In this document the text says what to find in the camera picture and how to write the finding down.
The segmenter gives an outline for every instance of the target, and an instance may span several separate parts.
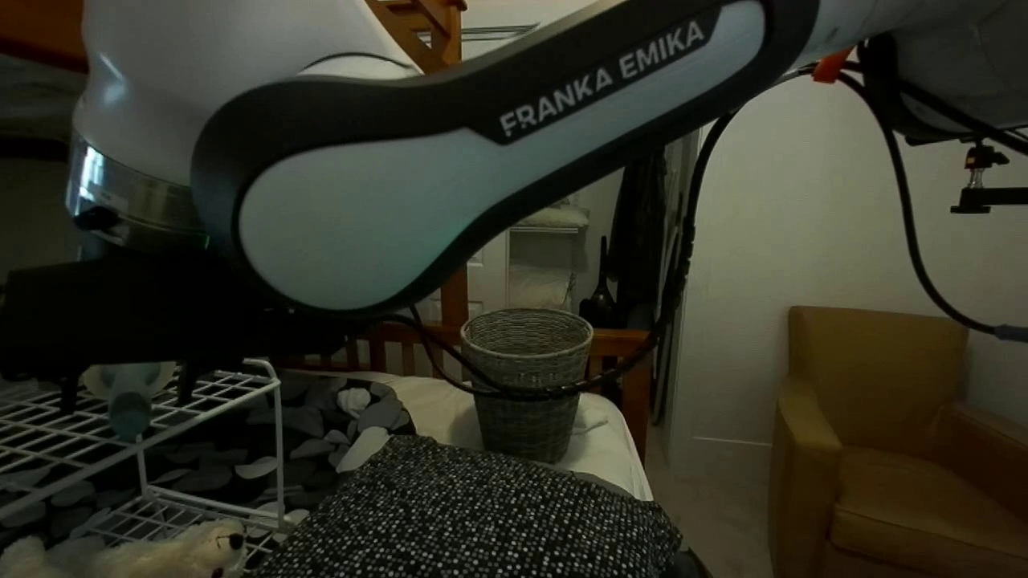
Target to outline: black speckled cloth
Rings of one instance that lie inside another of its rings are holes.
[[[682,576],[682,533],[609,485],[391,438],[256,576],[660,578]]]

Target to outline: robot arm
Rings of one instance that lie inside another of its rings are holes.
[[[356,0],[260,11],[86,2],[94,81],[69,213],[127,247],[146,235],[124,231],[153,220],[130,220],[135,210],[179,205],[171,235],[161,229],[173,247],[12,275],[0,367],[330,345],[343,324],[428,296],[491,235],[640,143],[872,34],[896,38],[903,78],[997,129],[1028,125],[1018,0],[597,0],[431,78],[411,78]],[[141,23],[192,42],[141,47],[156,34]]]

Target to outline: gray cup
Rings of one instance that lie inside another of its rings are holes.
[[[463,353],[491,381],[565,389],[583,379],[590,324],[560,307],[502,307],[459,327]],[[577,394],[515,402],[476,394],[482,446],[520,458],[560,463],[569,450]]]

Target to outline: brown armchair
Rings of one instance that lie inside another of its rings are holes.
[[[787,345],[778,578],[1028,578],[1028,434],[959,402],[963,327],[790,307]]]

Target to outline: white dish rack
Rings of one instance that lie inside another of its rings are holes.
[[[241,508],[161,487],[146,478],[146,450],[199,428],[231,407],[267,397],[277,412],[277,501]],[[269,363],[208,373],[197,379],[186,406],[164,392],[152,406],[152,431],[139,442],[123,442],[108,431],[104,406],[80,392],[76,412],[62,412],[62,392],[41,384],[12,384],[0,392],[0,519],[41,505],[43,497],[86,480],[124,458],[139,463],[139,497],[114,512],[98,512],[72,537],[103,537],[104,543],[153,539],[202,519],[238,516],[248,528],[248,555],[267,555],[286,533],[286,450],[282,394]]]

